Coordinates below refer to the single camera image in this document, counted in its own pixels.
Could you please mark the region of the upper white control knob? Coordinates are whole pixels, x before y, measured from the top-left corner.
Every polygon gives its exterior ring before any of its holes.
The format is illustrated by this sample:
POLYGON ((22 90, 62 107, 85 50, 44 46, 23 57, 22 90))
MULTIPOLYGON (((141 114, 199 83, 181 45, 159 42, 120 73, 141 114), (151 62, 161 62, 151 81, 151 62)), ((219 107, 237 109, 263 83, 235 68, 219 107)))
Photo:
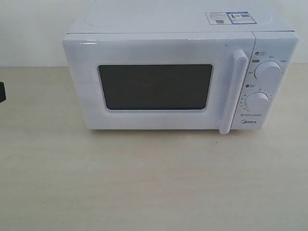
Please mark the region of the upper white control knob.
POLYGON ((257 66, 254 75, 260 82, 273 82, 282 77, 282 70, 275 61, 266 61, 257 66))

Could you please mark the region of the lower white timer knob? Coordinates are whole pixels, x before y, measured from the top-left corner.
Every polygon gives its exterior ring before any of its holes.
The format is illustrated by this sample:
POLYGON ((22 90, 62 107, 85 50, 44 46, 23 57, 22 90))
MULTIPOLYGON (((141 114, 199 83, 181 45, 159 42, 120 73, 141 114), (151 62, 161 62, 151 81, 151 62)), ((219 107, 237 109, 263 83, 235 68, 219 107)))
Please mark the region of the lower white timer knob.
POLYGON ((261 112, 269 106, 269 99, 263 92, 255 92, 249 95, 245 100, 245 106, 250 111, 261 112))

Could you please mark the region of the white microwave door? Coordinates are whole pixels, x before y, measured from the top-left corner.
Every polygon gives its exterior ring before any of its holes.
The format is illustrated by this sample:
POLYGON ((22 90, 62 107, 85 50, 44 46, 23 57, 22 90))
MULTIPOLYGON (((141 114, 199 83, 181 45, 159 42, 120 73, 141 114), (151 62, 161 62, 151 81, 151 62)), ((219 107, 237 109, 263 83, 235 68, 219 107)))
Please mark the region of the white microwave door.
POLYGON ((251 32, 68 34, 64 52, 89 129, 231 130, 251 32))

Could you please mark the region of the warning label sticker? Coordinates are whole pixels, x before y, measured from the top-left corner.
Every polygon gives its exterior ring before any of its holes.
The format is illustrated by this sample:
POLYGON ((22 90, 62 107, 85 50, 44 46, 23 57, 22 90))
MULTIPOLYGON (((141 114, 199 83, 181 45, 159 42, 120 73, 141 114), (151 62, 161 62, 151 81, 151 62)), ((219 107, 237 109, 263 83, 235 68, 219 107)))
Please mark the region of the warning label sticker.
POLYGON ((211 25, 256 24, 249 12, 211 12, 205 15, 211 25))

